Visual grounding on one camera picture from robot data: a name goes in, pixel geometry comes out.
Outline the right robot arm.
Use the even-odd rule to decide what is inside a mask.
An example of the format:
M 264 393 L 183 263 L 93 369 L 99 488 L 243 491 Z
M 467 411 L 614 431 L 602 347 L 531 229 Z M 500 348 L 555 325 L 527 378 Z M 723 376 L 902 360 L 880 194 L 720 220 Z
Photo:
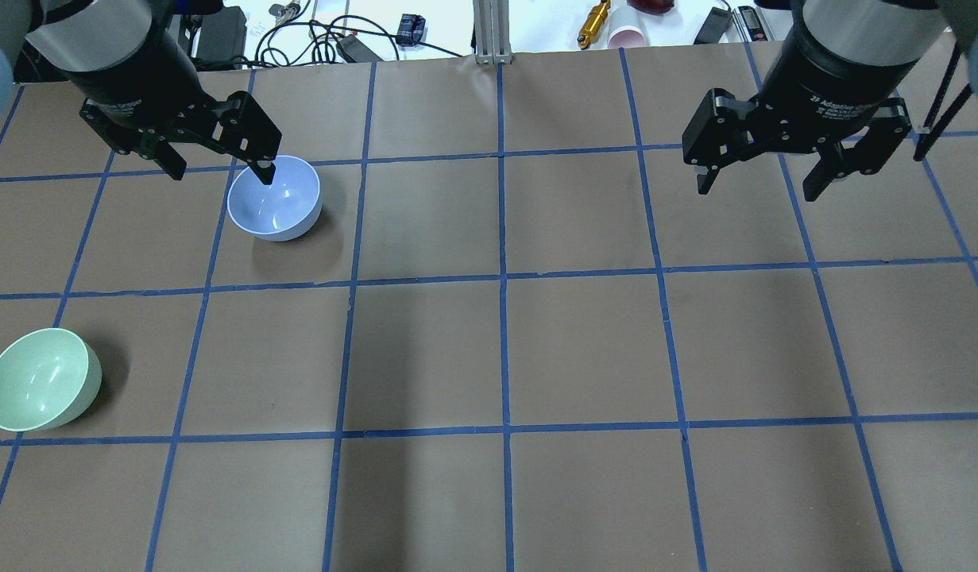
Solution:
M 682 133 L 682 159 L 706 195 L 725 167 L 762 153 L 816 153 L 803 181 L 814 202 L 831 182 L 879 172 L 913 124 L 895 88 L 942 30 L 967 60 L 961 100 L 978 97 L 978 1 L 793 1 L 793 25 L 761 88 L 739 100 L 713 88 Z

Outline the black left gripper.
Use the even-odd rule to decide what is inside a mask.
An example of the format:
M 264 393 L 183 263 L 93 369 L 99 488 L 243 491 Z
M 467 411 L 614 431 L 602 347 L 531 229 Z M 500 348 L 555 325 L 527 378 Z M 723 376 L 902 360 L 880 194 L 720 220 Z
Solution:
M 216 99 L 203 90 L 193 62 L 166 32 L 148 32 L 117 62 L 80 72 L 79 90 L 86 98 L 79 116 L 115 155 L 150 160 L 181 181 L 187 162 L 169 138 L 227 153 L 264 185 L 273 184 L 280 129 L 246 91 L 220 102 L 216 118 Z

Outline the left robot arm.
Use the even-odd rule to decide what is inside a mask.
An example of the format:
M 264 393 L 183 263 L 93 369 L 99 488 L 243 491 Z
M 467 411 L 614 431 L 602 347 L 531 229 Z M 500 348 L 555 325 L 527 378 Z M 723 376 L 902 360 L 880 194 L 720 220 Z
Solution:
M 212 15 L 220 1 L 0 1 L 0 115 L 14 65 L 31 44 L 85 95 L 79 116 L 115 153 L 136 153 L 176 180 L 194 144 L 241 160 L 271 184 L 282 138 L 255 99 L 219 101 L 169 33 L 174 15 Z

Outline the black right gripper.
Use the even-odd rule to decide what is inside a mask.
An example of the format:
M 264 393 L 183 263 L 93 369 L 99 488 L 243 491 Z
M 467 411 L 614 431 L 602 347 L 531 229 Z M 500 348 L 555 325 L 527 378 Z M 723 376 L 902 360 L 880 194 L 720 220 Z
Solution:
M 889 98 L 895 68 L 849 60 L 809 32 L 791 32 L 751 100 L 724 88 L 703 95 L 682 133 L 682 162 L 697 170 L 708 195 L 729 165 L 761 153 L 812 153 L 819 160 L 803 180 L 812 203 L 837 179 L 874 175 L 911 132 L 902 98 Z M 842 141 L 866 133 L 852 148 Z

